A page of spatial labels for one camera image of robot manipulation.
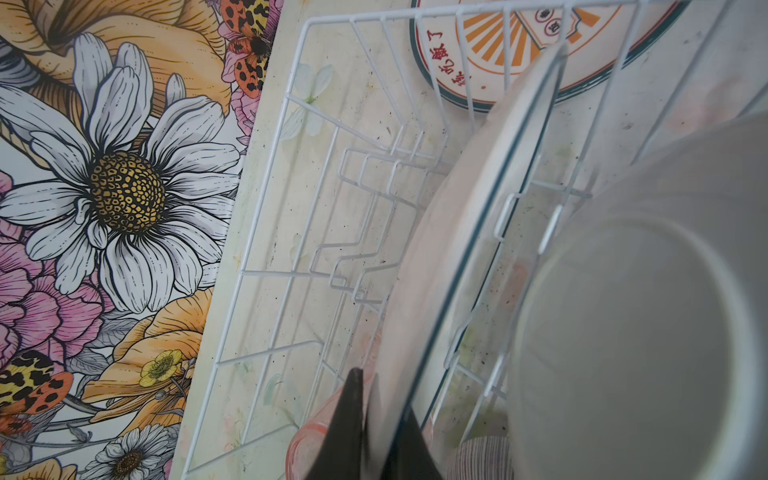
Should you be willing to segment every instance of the plate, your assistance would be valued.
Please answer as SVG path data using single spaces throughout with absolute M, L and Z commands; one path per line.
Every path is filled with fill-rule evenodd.
M 488 259 L 525 188 L 563 75 L 567 50 L 549 48 L 488 115 L 435 193 L 387 302 L 366 417 L 367 478 L 378 478 L 400 421 L 424 380 L 439 381 L 451 316 L 472 305 Z M 429 365 L 437 360 L 437 369 Z
M 471 4 L 481 2 L 458 3 Z M 413 7 L 456 5 L 456 0 L 412 0 Z M 650 47 L 674 23 L 686 2 L 648 5 L 637 37 L 627 56 L 627 64 Z M 568 66 L 565 69 L 558 101 L 571 98 L 605 80 L 618 53 L 619 45 L 632 17 L 632 7 L 584 7 L 571 12 L 572 27 L 567 33 Z M 548 45 L 558 40 L 561 8 L 512 12 L 510 17 L 511 76 L 521 74 Z M 440 93 L 446 100 L 467 108 L 466 73 L 458 46 L 455 18 L 424 18 L 429 45 L 424 46 L 415 22 L 411 20 L 411 48 L 416 64 L 432 85 L 425 55 L 430 55 L 439 70 Z M 466 15 L 464 29 L 469 46 L 472 100 L 475 110 L 487 112 L 504 94 L 504 34 L 502 13 Z

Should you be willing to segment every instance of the dish rack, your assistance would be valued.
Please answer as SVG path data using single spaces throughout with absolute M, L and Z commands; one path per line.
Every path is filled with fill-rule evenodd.
M 589 158 L 604 112 L 611 103 L 611 93 L 621 82 L 621 66 L 625 65 L 644 9 L 651 3 L 655 1 L 517 0 L 333 15 L 311 18 L 304 24 L 277 119 L 278 128 L 266 160 L 255 214 L 248 227 L 235 292 L 227 310 L 202 414 L 195 425 L 182 478 L 202 478 L 198 474 L 219 465 L 218 462 L 239 455 L 253 455 L 250 450 L 254 446 L 278 437 L 279 445 L 270 450 L 272 453 L 262 455 L 265 462 L 276 465 L 276 472 L 281 471 L 285 450 L 282 458 L 274 452 L 280 452 L 280 445 L 287 448 L 293 433 L 340 388 L 349 369 L 367 364 L 375 352 L 376 334 L 386 321 L 389 292 L 409 239 L 436 188 L 458 159 L 463 145 L 485 118 L 472 108 L 461 110 L 444 101 L 429 55 L 426 60 L 430 85 L 424 84 L 415 65 L 411 65 L 409 45 L 405 45 L 402 37 L 407 24 L 413 22 L 421 43 L 427 45 L 424 19 L 455 17 L 461 66 L 463 71 L 471 71 L 464 31 L 466 15 L 500 12 L 504 25 L 503 51 L 505 58 L 510 58 L 509 25 L 513 10 L 563 8 L 569 12 L 579 6 L 626 5 L 633 8 L 634 13 L 578 156 L 571 161 L 536 159 L 538 170 L 529 176 L 521 194 L 507 199 L 498 218 L 495 236 L 499 248 L 475 304 L 477 311 L 488 307 L 488 311 L 496 310 L 497 313 L 475 315 L 473 310 L 473 314 L 452 332 L 452 348 L 443 364 L 443 381 L 423 418 L 425 429 L 430 431 L 425 432 L 425 436 L 441 445 L 457 445 L 471 435 L 478 418 L 482 417 L 484 406 L 503 411 L 503 406 L 499 407 L 505 400 L 503 373 L 516 313 L 525 298 L 538 258 L 546 251 L 558 223 L 578 202 L 591 196 L 588 188 L 576 188 L 577 182 L 589 186 L 579 174 Z M 724 3 L 703 35 L 690 63 L 634 154 L 633 163 L 654 145 L 662 125 L 734 3 L 734 0 Z M 570 21 L 570 15 L 565 15 L 559 42 L 564 41 Z M 349 81 L 365 78 L 368 81 L 366 87 L 370 87 L 372 93 L 363 95 L 365 104 L 324 108 L 314 99 L 309 101 L 295 95 L 293 87 L 300 63 L 307 59 L 309 50 L 312 50 L 309 56 L 316 57 L 317 50 L 313 50 L 316 42 L 308 39 L 328 38 L 317 32 L 322 28 L 347 30 L 337 45 L 344 48 L 343 54 L 349 57 L 347 63 L 351 67 L 331 65 L 336 69 L 334 75 L 337 78 L 350 78 Z M 509 62 L 505 63 L 506 89 L 512 78 Z M 468 103 L 472 104 L 470 75 L 467 75 L 465 87 Z M 740 114 L 755 108 L 766 90 L 768 84 L 762 86 Z M 305 137 L 296 144 L 281 142 L 282 126 L 296 108 L 319 115 L 324 120 L 325 133 L 313 137 L 317 140 L 311 143 Z M 380 117 L 377 118 L 379 125 L 372 120 L 376 116 Z M 324 145 L 316 149 L 319 143 Z M 297 168 L 306 169 L 291 170 L 280 180 L 275 180 L 273 168 L 281 161 L 293 162 Z M 532 206 L 546 210 L 546 221 L 526 217 L 530 216 L 528 212 Z M 301 228 L 291 238 L 286 232 L 292 231 L 294 226 Z M 520 258 L 528 259 L 522 275 L 513 272 L 513 265 L 519 265 L 515 262 Z M 518 275 L 518 280 L 522 278 L 513 289 L 516 301 L 510 306 L 499 306 L 494 295 L 498 297 L 499 290 L 503 290 L 514 275 Z M 268 305 L 264 300 L 267 297 L 271 302 Z M 250 318 L 250 314 L 255 315 L 255 320 L 240 322 L 242 325 L 233 327 L 237 323 L 234 319 Z M 484 336 L 467 334 L 473 323 L 482 322 Z M 253 338 L 260 340 L 250 342 Z M 488 338 L 495 340 L 489 343 Z M 226 410 L 226 407 L 209 409 L 211 397 L 220 393 L 221 386 L 232 383 L 235 374 L 229 369 L 243 365 L 250 366 L 245 370 L 251 375 L 244 378 L 253 381 L 252 385 L 251 380 L 245 382 L 252 395 L 246 404 L 244 425 L 237 430 L 239 442 L 225 452 L 210 452 L 200 460 L 194 453 L 202 446 L 201 438 L 208 436 L 206 425 L 220 420 Z M 457 383 L 461 388 L 451 387 Z M 280 404 L 281 408 L 290 410 L 291 415 L 270 424 L 271 420 L 265 420 L 263 410 L 268 403 L 267 396 L 271 406 Z M 452 396 L 463 396 L 452 412 L 455 415 L 456 411 L 462 411 L 461 418 L 450 428 L 443 428 L 440 418 L 446 416 L 445 406 L 452 402 Z M 504 424 L 504 419 L 497 419 L 494 428 Z M 450 436 L 449 430 L 461 432 L 461 435 L 446 441 L 443 437 Z

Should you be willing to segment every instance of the pink peony illustration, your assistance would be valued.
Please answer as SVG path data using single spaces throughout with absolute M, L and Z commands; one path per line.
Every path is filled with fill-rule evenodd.
M 12 186 L 0 172 L 0 199 Z M 96 338 L 102 313 L 114 309 L 94 272 L 69 295 L 56 290 L 55 261 L 35 261 L 21 228 L 0 220 L 0 369 L 17 352 L 35 349 L 56 362 L 77 355 Z
M 285 0 L 270 0 L 270 16 L 266 20 L 265 36 L 270 40 L 275 39 L 277 33 L 277 22 L 280 21 L 280 13 L 283 11 Z
M 165 477 L 165 480 L 168 480 L 170 478 L 170 467 L 172 467 L 174 464 L 174 459 L 171 458 L 167 462 L 165 462 L 165 465 L 163 465 L 163 474 Z
M 251 98 L 244 94 L 239 88 L 232 92 L 230 107 L 235 110 L 237 126 L 240 127 L 245 134 L 242 137 L 238 137 L 237 140 L 246 147 L 250 142 L 250 134 L 253 131 L 253 122 L 256 120 L 256 110 L 259 109 L 259 100 L 261 100 L 261 95 L 256 98 Z

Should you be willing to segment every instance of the white flower print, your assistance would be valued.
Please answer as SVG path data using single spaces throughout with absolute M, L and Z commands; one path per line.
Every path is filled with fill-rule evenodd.
M 312 67 L 299 63 L 296 70 L 296 80 L 293 82 L 293 94 L 307 104 L 313 104 L 321 93 L 328 87 L 333 78 L 333 66 L 322 67 L 317 75 L 312 73 Z M 301 127 L 306 125 L 306 133 L 314 137 L 320 133 L 323 127 L 323 118 L 303 107 L 298 107 L 283 123 L 283 131 L 280 140 L 290 140 L 301 132 Z
M 126 433 L 85 466 L 81 480 L 162 480 L 173 455 L 178 425 L 147 425 Z
M 135 45 L 124 43 L 113 63 L 104 42 L 87 33 L 75 39 L 74 60 L 79 128 L 30 94 L 0 85 L 0 117 L 56 176 L 10 190 L 0 217 L 36 229 L 27 253 L 56 259 L 61 292 L 74 292 L 97 267 L 119 310 L 157 311 L 173 287 L 191 295 L 201 280 L 212 283 L 233 207 L 224 194 L 239 180 L 226 170 L 240 153 L 212 142 L 221 106 L 186 98 L 177 74 L 146 137 L 154 86 Z

